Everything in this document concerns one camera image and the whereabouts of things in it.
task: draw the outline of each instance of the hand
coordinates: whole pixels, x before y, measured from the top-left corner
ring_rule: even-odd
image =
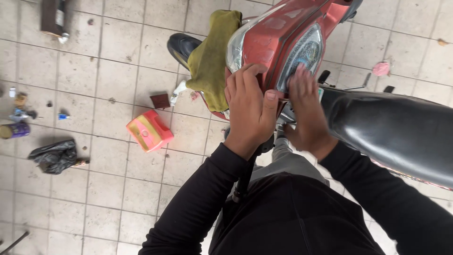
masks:
[[[319,103],[318,83],[305,65],[300,64],[294,76],[288,79],[288,85],[297,125],[295,130],[286,125],[286,135],[298,151],[308,151],[322,160],[333,150],[338,140],[329,135],[324,111]]]
[[[277,122],[276,91],[268,90],[263,96],[256,78],[266,71],[262,64],[247,64],[226,79],[231,127],[223,144],[246,160],[270,138]]]

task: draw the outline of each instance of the red scooter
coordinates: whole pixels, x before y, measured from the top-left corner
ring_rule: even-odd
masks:
[[[226,50],[225,79],[245,64],[264,64],[269,70],[259,77],[262,91],[281,92],[276,128],[285,123],[296,125],[286,79],[299,63],[317,74],[326,39],[338,23],[355,16],[361,3],[362,0],[283,0],[261,16],[242,19],[242,26],[232,35]],[[200,43],[177,33],[170,37],[168,49],[188,68],[189,55]],[[394,174],[453,190],[453,109],[391,94],[392,87],[382,93],[336,89],[325,83],[329,74],[325,70],[318,82],[320,103],[333,136]],[[228,110],[212,113],[229,119]],[[260,152],[270,150],[272,143],[273,137]],[[246,193],[250,175],[251,171],[236,186],[239,198]]]

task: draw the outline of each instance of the black long sleeve shirt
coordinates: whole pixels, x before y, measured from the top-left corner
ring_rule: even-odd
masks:
[[[320,164],[397,241],[400,255],[453,254],[453,216],[416,189],[341,142]],[[199,254],[222,208],[210,254],[384,254],[361,207],[318,180],[275,174],[251,183],[242,203],[227,200],[246,167],[220,144],[168,204],[139,254]]]

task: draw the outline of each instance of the clear lens cover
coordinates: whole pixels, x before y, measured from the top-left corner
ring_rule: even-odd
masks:
[[[236,32],[231,36],[228,46],[226,48],[226,66],[231,73],[239,70],[242,67],[242,46],[244,44],[244,37],[247,31],[252,28],[254,25],[265,19],[267,16],[274,13],[276,10],[279,10],[286,4],[279,5],[272,10],[269,10],[262,15],[254,18],[253,20],[247,22],[242,27],[240,27]]]
[[[323,36],[318,23],[312,25],[307,32],[297,41],[285,61],[282,72],[277,83],[277,89],[281,92],[288,92],[286,80],[296,72],[300,63],[312,74],[318,68],[323,53]]]

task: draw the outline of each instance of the yellow-green cloth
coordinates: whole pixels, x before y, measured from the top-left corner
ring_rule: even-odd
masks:
[[[216,10],[209,18],[209,35],[190,54],[189,65],[192,79],[187,88],[203,91],[211,112],[228,109],[225,100],[225,54],[230,37],[241,25],[241,13],[237,10]]]

